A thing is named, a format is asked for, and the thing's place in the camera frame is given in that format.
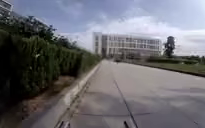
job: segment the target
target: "grass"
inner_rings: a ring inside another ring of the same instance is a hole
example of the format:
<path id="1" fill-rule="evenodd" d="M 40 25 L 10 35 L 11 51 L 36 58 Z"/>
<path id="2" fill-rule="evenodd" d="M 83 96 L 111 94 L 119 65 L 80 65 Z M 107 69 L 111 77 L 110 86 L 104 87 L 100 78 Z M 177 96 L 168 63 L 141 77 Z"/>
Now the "grass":
<path id="1" fill-rule="evenodd" d="M 186 65 L 186 64 L 166 64 L 166 63 L 139 63 L 153 67 L 160 67 L 166 69 L 174 69 L 179 71 L 186 71 L 192 73 L 205 74 L 205 65 Z"/>

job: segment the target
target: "blue sky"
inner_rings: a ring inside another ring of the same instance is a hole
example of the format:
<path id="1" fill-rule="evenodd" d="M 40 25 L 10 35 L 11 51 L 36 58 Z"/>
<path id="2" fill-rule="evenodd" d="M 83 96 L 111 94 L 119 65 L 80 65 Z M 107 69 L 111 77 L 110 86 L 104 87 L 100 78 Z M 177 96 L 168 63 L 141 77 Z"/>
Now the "blue sky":
<path id="1" fill-rule="evenodd" d="M 177 54 L 205 55 L 204 0 L 10 0 L 92 50 L 92 32 L 177 39 Z"/>

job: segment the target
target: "tree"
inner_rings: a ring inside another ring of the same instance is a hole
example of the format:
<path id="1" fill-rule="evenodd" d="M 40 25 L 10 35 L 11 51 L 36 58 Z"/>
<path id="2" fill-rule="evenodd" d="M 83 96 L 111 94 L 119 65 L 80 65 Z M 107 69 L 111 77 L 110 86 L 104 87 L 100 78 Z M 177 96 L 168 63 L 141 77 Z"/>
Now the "tree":
<path id="1" fill-rule="evenodd" d="M 168 58 L 172 58 L 175 49 L 175 38 L 173 36 L 169 36 L 167 38 L 167 42 L 164 44 L 164 54 Z"/>

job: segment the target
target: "trimmed hedge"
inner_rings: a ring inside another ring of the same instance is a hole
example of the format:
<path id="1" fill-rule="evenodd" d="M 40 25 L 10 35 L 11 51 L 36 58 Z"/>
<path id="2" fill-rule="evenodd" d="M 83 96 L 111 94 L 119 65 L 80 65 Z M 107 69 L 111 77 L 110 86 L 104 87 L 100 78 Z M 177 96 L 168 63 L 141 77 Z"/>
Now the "trimmed hedge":
<path id="1" fill-rule="evenodd" d="M 186 59 L 169 59 L 169 58 L 161 58 L 161 57 L 150 57 L 146 60 L 150 63 L 169 63 L 169 64 L 197 64 L 198 62 L 195 60 L 186 60 Z"/>
<path id="2" fill-rule="evenodd" d="M 0 30 L 0 96 L 23 99 L 51 86 L 59 75 L 86 71 L 100 58 L 39 38 L 22 38 Z"/>

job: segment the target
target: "road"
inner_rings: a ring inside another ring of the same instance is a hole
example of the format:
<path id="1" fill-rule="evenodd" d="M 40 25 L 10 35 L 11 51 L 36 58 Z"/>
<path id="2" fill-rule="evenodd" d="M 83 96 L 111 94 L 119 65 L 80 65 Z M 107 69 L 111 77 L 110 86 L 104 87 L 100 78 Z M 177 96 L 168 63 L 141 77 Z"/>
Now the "road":
<path id="1" fill-rule="evenodd" d="M 205 128 L 205 78 L 103 61 L 90 84 L 72 128 Z"/>

